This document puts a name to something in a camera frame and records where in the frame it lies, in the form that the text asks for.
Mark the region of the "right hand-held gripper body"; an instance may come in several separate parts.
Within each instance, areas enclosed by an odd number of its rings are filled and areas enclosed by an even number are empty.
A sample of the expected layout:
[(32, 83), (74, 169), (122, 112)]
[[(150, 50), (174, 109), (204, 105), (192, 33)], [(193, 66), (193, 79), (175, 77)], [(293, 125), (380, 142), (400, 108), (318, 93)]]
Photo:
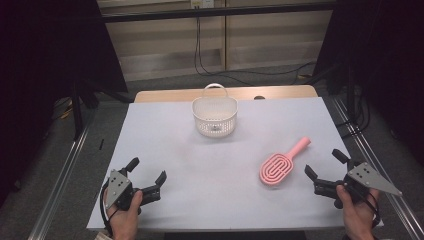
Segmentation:
[(351, 195), (354, 204), (365, 201), (370, 189), (376, 189), (395, 196), (402, 195), (398, 188), (367, 162), (359, 164), (349, 163), (347, 165), (347, 173), (343, 179), (343, 185)]

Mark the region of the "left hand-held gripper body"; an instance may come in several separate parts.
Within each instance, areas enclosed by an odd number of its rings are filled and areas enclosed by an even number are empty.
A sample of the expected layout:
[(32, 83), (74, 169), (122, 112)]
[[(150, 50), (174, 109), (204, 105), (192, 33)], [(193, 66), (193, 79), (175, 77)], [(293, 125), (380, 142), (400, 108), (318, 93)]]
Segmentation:
[(118, 210), (128, 211), (134, 194), (138, 188), (134, 188), (128, 179), (128, 170), (123, 168), (119, 171), (113, 169), (108, 180), (105, 207), (110, 209), (116, 206)]

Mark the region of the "pink hairbrush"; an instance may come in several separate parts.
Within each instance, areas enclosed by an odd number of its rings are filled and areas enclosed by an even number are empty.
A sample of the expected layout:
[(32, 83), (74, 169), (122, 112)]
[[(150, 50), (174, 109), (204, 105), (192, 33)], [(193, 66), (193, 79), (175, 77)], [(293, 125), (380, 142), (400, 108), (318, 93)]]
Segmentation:
[(308, 137), (303, 137), (287, 153), (275, 153), (269, 156), (260, 166), (260, 181), (268, 186), (279, 185), (293, 170), (293, 159), (310, 143)]

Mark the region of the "white plastic basket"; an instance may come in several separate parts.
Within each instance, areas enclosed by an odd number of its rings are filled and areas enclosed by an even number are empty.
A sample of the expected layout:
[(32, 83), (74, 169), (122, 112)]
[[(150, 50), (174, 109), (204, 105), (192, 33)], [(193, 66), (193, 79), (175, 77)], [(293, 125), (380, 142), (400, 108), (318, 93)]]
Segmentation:
[[(208, 96), (213, 88), (224, 91), (222, 96)], [(192, 114), (197, 131), (210, 138), (230, 135), (236, 127), (238, 101), (229, 96), (227, 89), (218, 83), (208, 84), (202, 95), (192, 101)]]

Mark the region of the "person's left hand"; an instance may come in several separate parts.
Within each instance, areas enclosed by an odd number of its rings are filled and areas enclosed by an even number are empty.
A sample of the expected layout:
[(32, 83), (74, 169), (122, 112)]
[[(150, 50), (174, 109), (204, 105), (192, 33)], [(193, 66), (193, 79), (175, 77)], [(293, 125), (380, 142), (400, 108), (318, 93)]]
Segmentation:
[(115, 205), (106, 210), (113, 240), (135, 240), (138, 231), (138, 209), (142, 200), (143, 193), (137, 191), (127, 211), (119, 210)]

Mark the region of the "person's right hand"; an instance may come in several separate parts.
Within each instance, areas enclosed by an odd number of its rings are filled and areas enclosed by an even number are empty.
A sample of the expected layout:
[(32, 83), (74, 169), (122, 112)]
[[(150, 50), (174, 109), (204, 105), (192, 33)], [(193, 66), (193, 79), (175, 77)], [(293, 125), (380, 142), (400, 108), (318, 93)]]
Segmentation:
[(345, 232), (350, 240), (375, 240), (372, 233), (374, 211), (366, 203), (354, 204), (343, 185), (336, 187), (343, 204)]

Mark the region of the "white table cover sheet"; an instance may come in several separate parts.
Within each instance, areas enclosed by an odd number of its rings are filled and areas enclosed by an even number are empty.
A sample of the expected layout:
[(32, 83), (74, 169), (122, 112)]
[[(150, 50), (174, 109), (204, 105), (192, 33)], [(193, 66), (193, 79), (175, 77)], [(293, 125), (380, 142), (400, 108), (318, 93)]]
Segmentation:
[[(311, 143), (289, 175), (277, 186), (263, 184), (261, 164), (303, 137)], [(343, 178), (346, 167), (334, 149), (346, 147), (319, 97), (241, 101), (235, 130), (218, 139), (197, 131), (188, 102), (134, 103), (109, 166), (121, 169), (138, 157), (129, 178), (141, 188), (166, 172), (160, 201), (142, 209), (144, 231), (323, 229), (342, 226), (342, 213), (315, 195), (304, 168), (322, 179)]]

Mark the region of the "wooden table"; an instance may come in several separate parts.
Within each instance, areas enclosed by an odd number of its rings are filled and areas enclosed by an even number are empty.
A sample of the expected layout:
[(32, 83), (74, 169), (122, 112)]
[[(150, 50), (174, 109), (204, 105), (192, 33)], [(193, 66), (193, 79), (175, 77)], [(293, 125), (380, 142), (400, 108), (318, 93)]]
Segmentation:
[[(140, 91), (136, 94), (134, 102), (191, 102), (200, 97), (203, 92), (207, 96), (221, 96), (225, 93), (224, 90), (219, 90), (218, 88), (212, 88), (211, 90), (179, 89)], [(308, 98), (318, 96), (315, 88), (310, 85), (230, 87), (227, 89), (227, 92), (237, 100)]]

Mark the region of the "black metal stand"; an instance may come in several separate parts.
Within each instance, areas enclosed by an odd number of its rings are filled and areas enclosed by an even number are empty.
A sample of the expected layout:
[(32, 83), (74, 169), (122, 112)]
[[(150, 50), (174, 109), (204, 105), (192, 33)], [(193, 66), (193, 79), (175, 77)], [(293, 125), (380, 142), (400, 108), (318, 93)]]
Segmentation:
[(95, 96), (95, 90), (95, 84), (88, 79), (75, 80), (72, 84), (71, 100), (74, 116), (75, 140), (80, 137), (84, 129), (81, 104), (84, 103), (88, 109), (95, 109), (99, 105), (99, 101)]

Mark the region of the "black curtain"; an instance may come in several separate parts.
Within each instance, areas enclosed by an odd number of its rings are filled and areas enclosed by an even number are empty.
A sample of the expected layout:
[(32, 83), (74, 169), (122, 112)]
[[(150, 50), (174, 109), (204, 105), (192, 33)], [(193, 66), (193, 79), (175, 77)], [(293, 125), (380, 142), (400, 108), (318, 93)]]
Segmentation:
[(315, 74), (352, 78), (424, 166), (424, 0), (334, 0)]
[(98, 0), (0, 0), (0, 206), (35, 157), (55, 102), (127, 86)]

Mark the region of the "black horizontal bar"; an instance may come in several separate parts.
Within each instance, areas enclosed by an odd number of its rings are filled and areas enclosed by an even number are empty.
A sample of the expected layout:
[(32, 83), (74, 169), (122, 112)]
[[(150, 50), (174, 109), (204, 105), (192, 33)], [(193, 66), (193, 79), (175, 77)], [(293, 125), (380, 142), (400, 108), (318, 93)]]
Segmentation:
[(337, 6), (336, 2), (317, 2), (317, 3), (299, 3), (282, 4), (267, 6), (245, 6), (245, 7), (224, 7), (210, 9), (189, 9), (162, 12), (146, 13), (126, 13), (126, 14), (105, 14), (100, 18), (103, 23), (133, 22), (133, 21), (152, 21), (152, 20), (170, 20), (201, 17), (222, 17), (239, 16), (255, 14), (274, 14), (274, 13), (292, 13), (292, 12), (311, 12), (333, 10)]

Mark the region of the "metal floor rail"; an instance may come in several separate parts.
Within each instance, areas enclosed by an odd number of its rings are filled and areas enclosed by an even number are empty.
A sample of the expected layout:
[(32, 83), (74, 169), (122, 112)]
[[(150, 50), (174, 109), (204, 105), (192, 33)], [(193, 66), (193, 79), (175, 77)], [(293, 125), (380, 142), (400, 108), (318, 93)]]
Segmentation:
[(87, 117), (79, 116), (74, 118), (76, 136), (74, 137), (71, 149), (67, 154), (64, 166), (62, 167), (53, 189), (50, 192), (49, 197), (44, 204), (44, 207), (42, 208), (42, 211), (39, 214), (27, 240), (45, 240), (53, 218), (60, 205), (65, 188), (73, 172), (76, 161), (85, 143), (91, 120), (91, 114), (89, 114)]
[(402, 192), (401, 196), (382, 194), (379, 206), (384, 226), (378, 236), (393, 240), (424, 240), (424, 210), (415, 212), (409, 204), (409, 200), (415, 200), (414, 206), (424, 206), (424, 200), (418, 199), (418, 182), (424, 176), (422, 169), (395, 141), (379, 118), (374, 125), (361, 131), (348, 121), (347, 108), (339, 97), (331, 102), (337, 112), (335, 118), (343, 122), (339, 131), (350, 155), (368, 162)]

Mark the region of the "white wall outlet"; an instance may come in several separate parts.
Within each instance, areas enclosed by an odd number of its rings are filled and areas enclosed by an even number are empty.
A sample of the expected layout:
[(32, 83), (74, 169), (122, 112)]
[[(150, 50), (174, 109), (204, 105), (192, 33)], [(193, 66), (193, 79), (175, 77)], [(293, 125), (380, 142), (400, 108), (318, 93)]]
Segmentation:
[(214, 0), (190, 0), (192, 9), (214, 8)]

